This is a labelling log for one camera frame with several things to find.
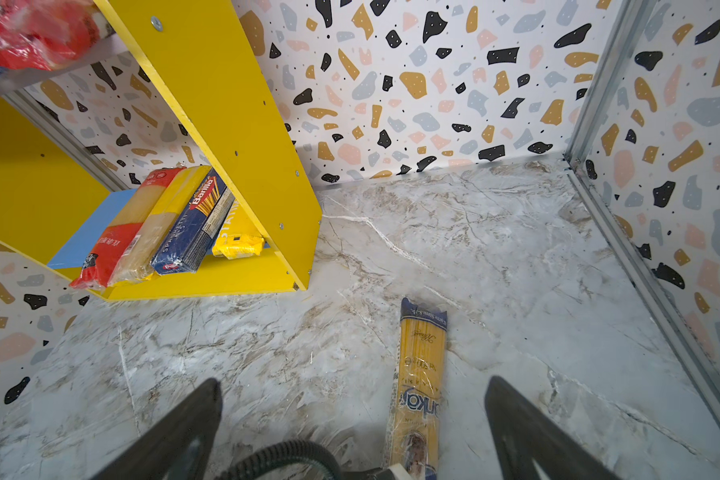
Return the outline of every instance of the black hose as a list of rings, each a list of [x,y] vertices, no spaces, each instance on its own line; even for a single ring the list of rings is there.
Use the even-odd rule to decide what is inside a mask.
[[[342,480],[342,471],[333,454],[307,440],[288,440],[262,448],[222,472],[216,480],[253,480],[295,463],[317,467],[325,480]]]

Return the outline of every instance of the terrazzo pattern wall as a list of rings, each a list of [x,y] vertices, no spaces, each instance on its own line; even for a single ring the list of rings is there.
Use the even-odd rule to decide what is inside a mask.
[[[0,420],[88,301],[67,283],[0,244]]]
[[[232,4],[324,184],[562,154],[620,0]]]
[[[130,53],[27,92],[133,188],[157,168],[209,164]]]
[[[586,172],[720,367],[720,0],[660,0]]]

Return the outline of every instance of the blue pasta box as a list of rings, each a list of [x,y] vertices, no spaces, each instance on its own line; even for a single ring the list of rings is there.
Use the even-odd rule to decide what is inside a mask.
[[[197,272],[234,200],[235,196],[212,168],[154,255],[155,272],[161,275]]]

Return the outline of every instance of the yellow shelf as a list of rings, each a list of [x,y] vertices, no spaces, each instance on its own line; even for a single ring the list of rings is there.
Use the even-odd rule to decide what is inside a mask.
[[[161,276],[101,296],[145,300],[305,290],[322,211],[232,4],[95,1],[271,247],[247,259],[207,257],[197,274]],[[2,244],[45,265],[106,195],[0,100]],[[79,271],[56,270],[69,279]]]

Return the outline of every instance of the barilla logo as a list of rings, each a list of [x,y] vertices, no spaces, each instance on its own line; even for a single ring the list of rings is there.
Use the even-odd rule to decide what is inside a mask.
[[[426,419],[427,415],[438,417],[440,404],[410,387],[400,395],[400,406],[406,406],[412,412],[422,412],[423,418]]]
[[[195,197],[190,202],[190,210],[198,209],[206,216],[211,215],[213,207],[221,195],[219,194],[219,185],[216,183],[216,177],[211,177],[197,191]]]

